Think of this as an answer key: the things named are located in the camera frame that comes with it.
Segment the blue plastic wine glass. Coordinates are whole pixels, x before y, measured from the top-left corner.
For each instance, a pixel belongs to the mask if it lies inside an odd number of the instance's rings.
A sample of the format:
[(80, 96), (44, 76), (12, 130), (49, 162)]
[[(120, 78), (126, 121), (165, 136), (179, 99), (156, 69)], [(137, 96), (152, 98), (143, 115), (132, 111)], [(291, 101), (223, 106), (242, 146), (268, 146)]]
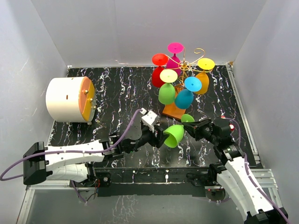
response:
[(175, 98), (175, 105), (179, 109), (187, 109), (193, 102), (194, 92), (202, 88), (201, 81), (196, 77), (188, 77), (184, 81), (185, 88)]

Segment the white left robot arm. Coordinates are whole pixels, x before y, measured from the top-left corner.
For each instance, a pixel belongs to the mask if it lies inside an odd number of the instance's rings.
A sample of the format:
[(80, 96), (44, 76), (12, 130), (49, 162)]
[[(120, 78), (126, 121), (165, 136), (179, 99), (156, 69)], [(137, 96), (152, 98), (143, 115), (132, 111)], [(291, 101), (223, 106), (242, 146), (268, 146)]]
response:
[(141, 132), (137, 140), (113, 133), (105, 140), (71, 146), (53, 147), (36, 142), (23, 155), (23, 183), (35, 185), (46, 180), (68, 179), (92, 186), (97, 179), (93, 172), (93, 162), (122, 158), (124, 154), (137, 152), (145, 144), (160, 148), (169, 137), (157, 125), (154, 130), (142, 125)]

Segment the orange plastic wine glass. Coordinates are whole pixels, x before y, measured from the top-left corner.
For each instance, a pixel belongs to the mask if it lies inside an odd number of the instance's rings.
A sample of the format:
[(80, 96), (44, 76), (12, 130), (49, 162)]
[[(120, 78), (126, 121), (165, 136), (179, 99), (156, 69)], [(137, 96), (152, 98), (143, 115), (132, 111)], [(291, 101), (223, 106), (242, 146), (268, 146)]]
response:
[(198, 95), (205, 94), (209, 87), (208, 73), (215, 67), (215, 62), (210, 58), (201, 58), (197, 62), (198, 66), (203, 70), (198, 73), (195, 77), (201, 82), (202, 87), (195, 93)]

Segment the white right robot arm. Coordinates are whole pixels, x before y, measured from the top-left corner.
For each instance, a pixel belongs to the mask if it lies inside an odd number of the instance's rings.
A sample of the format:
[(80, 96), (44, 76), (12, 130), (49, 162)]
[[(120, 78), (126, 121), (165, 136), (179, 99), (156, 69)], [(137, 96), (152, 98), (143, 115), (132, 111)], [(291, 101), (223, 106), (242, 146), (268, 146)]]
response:
[(249, 168), (247, 154), (232, 138), (231, 119), (181, 120), (184, 129), (196, 140), (212, 143), (220, 160), (209, 166), (208, 179), (221, 185), (233, 200), (246, 224), (288, 224), (288, 214), (262, 190)]

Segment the red plastic wine glass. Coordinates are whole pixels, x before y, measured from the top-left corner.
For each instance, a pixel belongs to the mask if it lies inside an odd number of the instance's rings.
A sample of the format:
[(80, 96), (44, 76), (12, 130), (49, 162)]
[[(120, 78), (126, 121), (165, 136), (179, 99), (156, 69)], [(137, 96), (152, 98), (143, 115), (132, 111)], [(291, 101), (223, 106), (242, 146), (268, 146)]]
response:
[(167, 64), (168, 57), (165, 54), (158, 53), (152, 57), (152, 62), (157, 66), (152, 73), (152, 84), (155, 87), (160, 88), (165, 84), (160, 78), (160, 73), (164, 70), (164, 65)]

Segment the green wine glass front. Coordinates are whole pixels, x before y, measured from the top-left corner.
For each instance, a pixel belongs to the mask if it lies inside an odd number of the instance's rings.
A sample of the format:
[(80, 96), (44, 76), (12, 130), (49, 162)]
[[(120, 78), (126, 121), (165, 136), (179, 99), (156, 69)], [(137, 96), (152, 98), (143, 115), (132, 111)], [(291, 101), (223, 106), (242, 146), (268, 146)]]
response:
[(158, 100), (161, 104), (170, 105), (174, 102), (176, 91), (172, 83), (175, 82), (177, 78), (178, 74), (172, 69), (164, 69), (160, 73), (160, 79), (164, 82), (158, 94)]

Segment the pink plastic wine glass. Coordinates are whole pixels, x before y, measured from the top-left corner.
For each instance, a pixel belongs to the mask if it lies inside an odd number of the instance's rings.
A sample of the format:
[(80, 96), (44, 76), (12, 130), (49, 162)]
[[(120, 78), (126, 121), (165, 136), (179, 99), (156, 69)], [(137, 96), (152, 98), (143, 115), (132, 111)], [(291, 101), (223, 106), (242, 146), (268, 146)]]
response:
[(184, 46), (179, 42), (172, 42), (167, 47), (168, 51), (173, 54), (173, 56), (168, 60), (166, 64), (167, 69), (174, 70), (178, 76), (181, 75), (180, 59), (177, 57), (177, 54), (181, 53), (184, 50)]

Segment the green wine glass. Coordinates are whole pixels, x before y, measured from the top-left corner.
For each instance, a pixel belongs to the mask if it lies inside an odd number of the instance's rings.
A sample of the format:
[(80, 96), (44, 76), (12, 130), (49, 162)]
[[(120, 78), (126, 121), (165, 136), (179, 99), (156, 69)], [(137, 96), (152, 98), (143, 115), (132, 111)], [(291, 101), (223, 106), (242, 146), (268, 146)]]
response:
[(160, 79), (164, 82), (158, 94), (158, 100), (161, 104), (170, 105), (174, 102), (176, 91), (172, 83), (175, 82), (177, 78), (178, 74), (172, 69), (164, 69), (160, 73)]
[(183, 114), (181, 117), (181, 124), (172, 125), (163, 131), (163, 134), (168, 135), (168, 137), (164, 141), (164, 144), (167, 147), (175, 148), (183, 139), (183, 136), (185, 134), (183, 123), (194, 121), (195, 120), (191, 115)]

